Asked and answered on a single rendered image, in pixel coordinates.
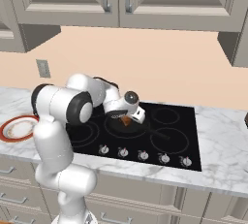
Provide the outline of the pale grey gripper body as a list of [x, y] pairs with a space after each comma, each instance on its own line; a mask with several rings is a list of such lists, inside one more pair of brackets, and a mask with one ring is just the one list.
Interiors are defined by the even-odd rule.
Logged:
[[128, 114], [127, 110], [116, 110], [108, 113], [108, 116], [112, 119], [118, 119]]

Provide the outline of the black glass hob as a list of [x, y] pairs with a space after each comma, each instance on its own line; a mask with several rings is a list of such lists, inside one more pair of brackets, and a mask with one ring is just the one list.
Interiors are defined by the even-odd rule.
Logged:
[[[139, 104], [145, 110], [142, 124], [131, 120], [125, 126], [120, 118], [112, 119], [104, 114], [101, 106], [94, 109], [91, 118], [80, 126], [68, 124], [69, 135], [75, 153], [146, 163], [164, 167], [200, 171], [202, 169], [197, 133], [195, 109], [156, 103]], [[100, 145], [106, 144], [109, 152], [99, 153]], [[129, 154], [119, 157], [120, 147]], [[139, 160], [139, 151], [145, 150], [149, 157]], [[169, 163], [162, 164], [159, 155], [166, 153]], [[185, 168], [181, 157], [188, 156], [192, 165]]]

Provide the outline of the beige panel under hob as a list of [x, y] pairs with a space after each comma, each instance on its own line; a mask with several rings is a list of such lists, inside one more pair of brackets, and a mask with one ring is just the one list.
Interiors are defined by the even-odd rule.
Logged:
[[176, 187], [124, 177], [98, 175], [87, 202], [181, 214], [175, 205]]

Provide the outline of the white plate with red rim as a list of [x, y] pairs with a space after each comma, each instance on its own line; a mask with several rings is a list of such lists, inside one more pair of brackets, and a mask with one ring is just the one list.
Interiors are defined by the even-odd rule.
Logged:
[[20, 115], [9, 119], [0, 126], [0, 140], [6, 143], [19, 143], [33, 137], [33, 129], [39, 122], [35, 115]]

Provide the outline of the beige wide drawer front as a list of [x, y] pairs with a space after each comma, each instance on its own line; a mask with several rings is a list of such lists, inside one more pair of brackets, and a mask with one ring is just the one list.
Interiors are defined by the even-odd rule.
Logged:
[[99, 224], [201, 224], [199, 217], [159, 213], [151, 209], [135, 208], [115, 202], [96, 201], [87, 198], [88, 208]]

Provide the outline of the beige base cupboard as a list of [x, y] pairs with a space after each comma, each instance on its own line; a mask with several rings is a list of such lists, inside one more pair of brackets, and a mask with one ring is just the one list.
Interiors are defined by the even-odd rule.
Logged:
[[211, 193], [201, 224], [248, 224], [248, 198]]

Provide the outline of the grey wall socket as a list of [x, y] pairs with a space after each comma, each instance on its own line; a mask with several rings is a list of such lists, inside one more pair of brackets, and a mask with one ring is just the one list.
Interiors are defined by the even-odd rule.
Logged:
[[37, 59], [36, 62], [37, 62], [40, 77], [49, 79], [50, 78], [50, 71], [49, 71], [49, 67], [48, 67], [48, 62], [46, 60], [42, 60], [42, 59]]

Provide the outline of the beige side wall cupboard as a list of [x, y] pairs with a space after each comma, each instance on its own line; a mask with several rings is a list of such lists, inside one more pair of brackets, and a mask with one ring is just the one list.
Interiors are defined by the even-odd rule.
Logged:
[[59, 25], [19, 24], [13, 0], [0, 0], [0, 51], [28, 52], [60, 32]]
[[217, 40], [233, 67], [248, 68], [248, 11], [240, 32], [219, 32]]

